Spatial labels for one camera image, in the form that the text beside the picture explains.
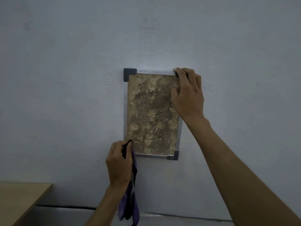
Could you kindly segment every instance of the finger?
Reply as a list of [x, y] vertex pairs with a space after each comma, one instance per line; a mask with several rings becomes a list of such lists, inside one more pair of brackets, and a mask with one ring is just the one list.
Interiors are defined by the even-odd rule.
[[183, 71], [185, 71], [185, 73], [188, 74], [188, 78], [189, 78], [189, 83], [193, 86], [193, 87], [197, 87], [197, 81], [195, 78], [195, 72], [193, 69], [189, 69], [189, 68], [182, 68]]
[[115, 144], [115, 149], [114, 149], [114, 155], [115, 156], [122, 156], [122, 145], [125, 145], [127, 143], [127, 141], [118, 141]]
[[183, 71], [181, 68], [178, 67], [174, 68], [173, 71], [179, 75], [182, 86], [189, 84], [185, 71]]
[[114, 149], [115, 149], [115, 144], [116, 144], [116, 142], [112, 143], [112, 145], [111, 145], [111, 148], [110, 148], [110, 151], [109, 151], [109, 154], [108, 154], [107, 158], [109, 158], [109, 157], [111, 157], [111, 156], [113, 155], [113, 153], [114, 153]]
[[175, 99], [179, 96], [178, 94], [179, 87], [177, 85], [173, 85], [171, 87], [171, 102], [173, 103]]
[[132, 158], [132, 142], [130, 141], [126, 146], [126, 160], [131, 160]]
[[202, 90], [202, 77], [199, 74], [196, 74], [197, 85], [200, 90]]

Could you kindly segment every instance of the forearm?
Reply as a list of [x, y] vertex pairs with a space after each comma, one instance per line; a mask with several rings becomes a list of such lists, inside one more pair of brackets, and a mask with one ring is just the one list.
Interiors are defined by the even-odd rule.
[[300, 219], [218, 137], [208, 120], [185, 122], [236, 226], [301, 225]]
[[108, 187], [103, 199], [85, 226], [110, 226], [124, 192]]

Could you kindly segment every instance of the person's left hand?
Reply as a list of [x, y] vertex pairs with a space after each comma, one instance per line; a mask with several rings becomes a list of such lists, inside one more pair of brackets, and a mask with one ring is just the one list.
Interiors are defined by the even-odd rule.
[[122, 145], [127, 141], [114, 142], [106, 159], [109, 171], [110, 187], [126, 191], [132, 175], [132, 142], [126, 147], [126, 158], [122, 156]]

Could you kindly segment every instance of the silver frame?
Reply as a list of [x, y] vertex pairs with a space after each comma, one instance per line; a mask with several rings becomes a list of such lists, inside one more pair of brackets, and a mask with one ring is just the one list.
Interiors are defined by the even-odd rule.
[[[158, 74], [158, 75], [175, 75], [173, 71], [159, 71], [159, 70], [140, 70], [137, 73], [141, 74]], [[127, 108], [128, 108], [128, 83], [125, 82], [124, 87], [124, 113], [123, 113], [123, 139], [126, 140], [126, 130], [127, 130]], [[182, 118], [179, 117], [179, 124], [178, 124], [178, 133], [177, 133], [177, 140], [175, 142], [175, 150], [179, 151], [180, 149], [180, 138], [181, 138], [181, 131], [182, 131]], [[167, 159], [168, 157], [174, 157], [173, 155], [167, 156], [158, 156], [158, 155], [147, 155], [147, 154], [137, 154], [136, 156], [140, 157], [151, 157], [151, 158], [161, 158]]]

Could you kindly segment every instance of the wooden table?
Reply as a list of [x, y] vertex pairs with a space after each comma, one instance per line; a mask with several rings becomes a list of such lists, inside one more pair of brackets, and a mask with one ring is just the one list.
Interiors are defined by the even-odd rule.
[[18, 225], [51, 188], [51, 183], [0, 182], [0, 225]]

